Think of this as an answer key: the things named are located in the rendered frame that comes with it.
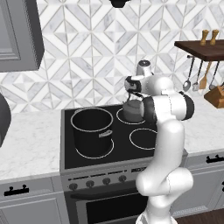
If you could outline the grey base cupboard door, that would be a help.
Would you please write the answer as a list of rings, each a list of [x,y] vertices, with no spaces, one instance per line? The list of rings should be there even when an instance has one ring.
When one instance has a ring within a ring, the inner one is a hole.
[[[56,199],[0,206],[0,224],[70,224]]]
[[[171,215],[180,218],[211,210],[223,173],[224,168],[192,170],[193,187],[173,203]]]

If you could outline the dark grey rounded appliance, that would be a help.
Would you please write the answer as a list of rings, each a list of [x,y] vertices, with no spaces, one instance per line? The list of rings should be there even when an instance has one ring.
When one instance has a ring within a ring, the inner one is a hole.
[[[11,125],[11,110],[4,96],[0,93],[0,148]]]

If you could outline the hanging dark metal spoon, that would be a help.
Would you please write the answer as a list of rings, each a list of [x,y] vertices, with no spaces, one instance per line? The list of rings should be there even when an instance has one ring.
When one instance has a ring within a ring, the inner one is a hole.
[[[214,77],[215,77],[215,75],[216,75],[216,73],[217,73],[219,64],[220,64],[220,62],[218,61],[218,62],[217,62],[217,65],[216,65],[216,67],[215,67],[215,70],[214,70],[214,74],[213,74],[212,81],[211,81],[211,83],[210,83],[210,85],[209,85],[209,90],[212,90],[212,89],[215,88],[215,85],[213,84],[213,82],[214,82]]]

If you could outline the black cooking pot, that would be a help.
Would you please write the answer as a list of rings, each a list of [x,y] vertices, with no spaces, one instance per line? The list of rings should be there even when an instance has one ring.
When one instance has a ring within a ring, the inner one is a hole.
[[[81,108],[71,117],[74,145],[86,158],[100,158],[113,148],[112,126],[114,118],[104,108]]]

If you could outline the hanging wooden spatula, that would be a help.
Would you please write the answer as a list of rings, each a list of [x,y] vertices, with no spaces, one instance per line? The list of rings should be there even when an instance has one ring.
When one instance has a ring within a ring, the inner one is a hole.
[[[205,72],[203,78],[201,79],[201,81],[199,82],[199,89],[205,89],[206,86],[207,86],[207,74],[209,72],[209,69],[211,67],[211,64],[212,64],[212,61],[209,61],[208,62],[208,65],[206,67],[206,72]]]

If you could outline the grey wall cupboard door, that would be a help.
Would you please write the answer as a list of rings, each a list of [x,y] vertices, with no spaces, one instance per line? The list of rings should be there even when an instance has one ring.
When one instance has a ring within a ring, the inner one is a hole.
[[[30,49],[26,0],[0,0],[0,61],[23,60]]]

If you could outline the hanging metal slotted spatula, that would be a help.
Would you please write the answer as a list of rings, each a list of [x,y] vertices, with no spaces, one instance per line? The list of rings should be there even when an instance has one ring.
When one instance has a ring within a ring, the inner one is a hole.
[[[193,92],[196,92],[199,90],[199,77],[200,77],[200,71],[201,71],[201,68],[202,68],[202,65],[203,65],[203,60],[200,61],[200,65],[199,65],[199,71],[198,71],[198,74],[197,74],[197,79],[196,81],[192,84],[192,91]]]

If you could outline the grey drawer front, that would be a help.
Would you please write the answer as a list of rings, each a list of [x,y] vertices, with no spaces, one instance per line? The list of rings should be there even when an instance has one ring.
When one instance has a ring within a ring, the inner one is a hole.
[[[197,156],[189,156],[185,162],[185,168],[188,168],[189,170],[196,170],[196,169],[202,169],[202,168],[208,168],[208,167],[215,167],[219,165],[224,165],[224,161],[217,162],[217,163],[211,163],[208,164],[206,162],[207,156],[210,158],[214,158],[215,155],[219,155],[220,157],[224,157],[224,151],[222,152],[215,152],[215,153],[206,153],[202,155]]]
[[[4,192],[12,186],[19,189],[26,185],[30,191],[19,195],[4,196]],[[43,195],[47,193],[62,192],[60,176],[43,177],[43,178],[17,178],[0,181],[0,201],[22,199],[25,197]]]

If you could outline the black range hood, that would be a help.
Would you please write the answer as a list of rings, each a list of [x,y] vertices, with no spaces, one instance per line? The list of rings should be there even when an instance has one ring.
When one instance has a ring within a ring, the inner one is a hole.
[[[129,0],[109,0],[114,8],[122,8]]]

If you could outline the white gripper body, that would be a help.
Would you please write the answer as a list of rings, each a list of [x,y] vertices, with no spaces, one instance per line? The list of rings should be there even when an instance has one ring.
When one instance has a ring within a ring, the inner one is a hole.
[[[141,79],[141,76],[128,76],[124,81],[125,90],[128,93],[140,93],[142,91]]]

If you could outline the grey metal kettle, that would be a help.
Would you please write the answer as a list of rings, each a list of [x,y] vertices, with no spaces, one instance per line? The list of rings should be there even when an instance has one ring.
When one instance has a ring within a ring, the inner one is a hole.
[[[130,123],[141,123],[144,119],[140,114],[141,102],[137,99],[131,100],[131,94],[122,105],[124,119]]]

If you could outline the dark wooden wall shelf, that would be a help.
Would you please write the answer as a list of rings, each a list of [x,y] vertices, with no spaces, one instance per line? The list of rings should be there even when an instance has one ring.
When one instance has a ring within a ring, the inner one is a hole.
[[[224,60],[224,39],[216,40],[215,45],[210,45],[209,40],[206,41],[205,45],[201,45],[199,40],[176,41],[174,45],[203,61]]]

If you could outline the hanging metal ladle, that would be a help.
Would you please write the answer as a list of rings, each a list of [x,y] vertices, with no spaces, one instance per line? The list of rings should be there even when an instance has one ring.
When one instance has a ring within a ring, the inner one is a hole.
[[[192,62],[191,62],[191,66],[190,66],[190,70],[189,70],[189,74],[188,74],[188,78],[187,80],[184,82],[183,84],[183,90],[186,92],[190,86],[191,86],[191,82],[190,82],[190,77],[191,77],[191,74],[192,74],[192,70],[193,70],[193,63],[194,63],[194,60],[195,60],[195,57],[192,56],[192,55],[188,55],[187,56],[188,59],[192,59]]]

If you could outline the oven door with window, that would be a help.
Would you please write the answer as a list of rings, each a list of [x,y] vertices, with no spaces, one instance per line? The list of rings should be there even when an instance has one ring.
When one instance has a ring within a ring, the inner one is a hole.
[[[148,201],[147,196],[138,192],[105,199],[71,198],[72,193],[85,190],[65,193],[70,224],[135,224]]]

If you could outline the black and steel stove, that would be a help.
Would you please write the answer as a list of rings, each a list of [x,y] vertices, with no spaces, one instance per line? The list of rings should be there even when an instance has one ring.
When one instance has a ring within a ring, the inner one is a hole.
[[[71,183],[78,185],[76,190],[89,189],[86,186],[89,180],[94,181],[92,188],[136,187],[137,174],[147,167],[154,155],[155,125],[144,121],[128,122],[124,119],[121,104],[97,108],[106,109],[114,118],[113,148],[107,155],[98,158],[83,157],[75,148],[71,117],[78,108],[61,111],[59,172],[64,195],[72,191],[69,189]],[[122,175],[127,177],[123,183],[118,180]],[[110,178],[109,185],[102,183],[105,178]]]

